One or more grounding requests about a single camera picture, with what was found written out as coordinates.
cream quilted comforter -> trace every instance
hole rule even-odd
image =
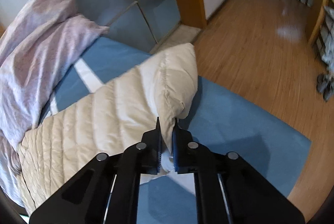
[[[114,155],[139,142],[160,118],[163,171],[169,170],[175,117],[188,115],[197,91],[197,67],[190,43],[166,49],[109,81],[94,94],[26,132],[18,147],[18,185],[32,213],[99,152]],[[142,176],[141,182],[151,177]]]

blue bed sheet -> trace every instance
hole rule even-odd
[[[96,76],[106,83],[146,60],[150,54],[108,38],[98,38],[82,55]],[[202,77],[189,116],[180,120],[195,140],[217,153],[238,152],[288,196],[307,159],[311,142],[302,134],[231,91]],[[89,93],[71,67],[55,88],[61,111]],[[42,111],[41,122],[50,110]],[[137,223],[197,223],[193,194],[169,177],[141,185]]]

